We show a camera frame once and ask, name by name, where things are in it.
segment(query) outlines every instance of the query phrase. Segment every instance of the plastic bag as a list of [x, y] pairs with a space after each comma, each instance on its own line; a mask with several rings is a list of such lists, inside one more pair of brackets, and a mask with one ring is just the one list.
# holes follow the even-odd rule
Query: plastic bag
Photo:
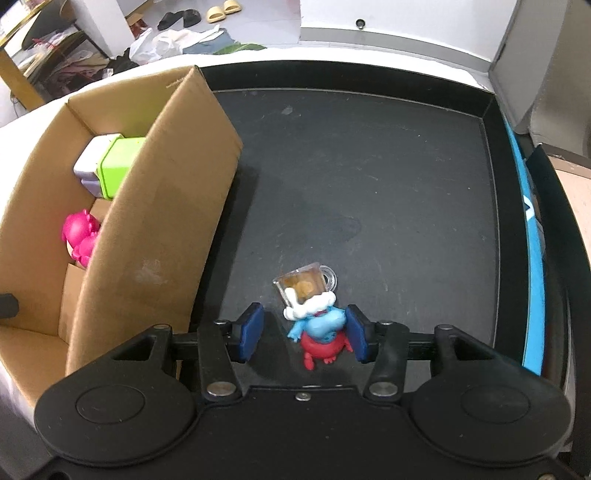
[[129, 59], [138, 65], [146, 65], [161, 57], [152, 43], [152, 29], [147, 29], [129, 47]]
[[202, 33], [191, 30], [166, 30], [156, 36], [152, 28], [142, 33], [129, 48], [129, 59], [139, 65], [146, 65], [160, 59], [180, 55], [183, 49], [199, 42], [209, 41], [221, 35], [219, 25]]

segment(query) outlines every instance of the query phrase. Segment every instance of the lime green box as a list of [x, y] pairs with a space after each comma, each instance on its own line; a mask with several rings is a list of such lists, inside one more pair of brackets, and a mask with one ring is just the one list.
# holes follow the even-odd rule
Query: lime green box
[[115, 198], [144, 141], [145, 137], [118, 138], [112, 143], [96, 169], [104, 198]]

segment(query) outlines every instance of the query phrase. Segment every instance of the yellow slipper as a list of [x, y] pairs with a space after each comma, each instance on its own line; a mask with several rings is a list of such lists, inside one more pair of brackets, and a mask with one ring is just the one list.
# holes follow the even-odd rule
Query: yellow slipper
[[236, 0], [226, 0], [223, 3], [223, 11], [226, 15], [235, 14], [240, 10], [242, 10], [242, 7]]
[[215, 23], [226, 18], [226, 14], [222, 11], [220, 7], [215, 6], [207, 10], [207, 15], [205, 18], [207, 18], [208, 23]]

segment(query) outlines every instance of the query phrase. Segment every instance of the blue gripper pad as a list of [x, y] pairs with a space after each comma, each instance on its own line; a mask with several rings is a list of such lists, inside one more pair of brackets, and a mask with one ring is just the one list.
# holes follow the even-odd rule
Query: blue gripper pad
[[234, 361], [248, 362], [250, 360], [256, 350], [264, 325], [265, 310], [260, 303], [251, 303], [232, 326], [233, 329], [239, 328], [238, 359]]
[[347, 323], [345, 334], [355, 353], [355, 358], [366, 364], [373, 362], [378, 354], [378, 340], [374, 324], [359, 310], [357, 305], [349, 305], [345, 310]]

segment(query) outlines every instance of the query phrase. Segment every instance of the pink toy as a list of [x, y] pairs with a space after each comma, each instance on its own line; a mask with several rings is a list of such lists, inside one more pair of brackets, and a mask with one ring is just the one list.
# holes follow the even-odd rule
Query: pink toy
[[99, 228], [99, 221], [85, 209], [68, 215], [61, 229], [61, 240], [66, 242], [68, 253], [84, 267], [88, 266]]
[[80, 245], [74, 247], [74, 250], [72, 250], [72, 258], [80, 262], [84, 268], [88, 267], [88, 262], [90, 261], [92, 251], [95, 249], [98, 236], [98, 232], [92, 232], [90, 236], [82, 239]]

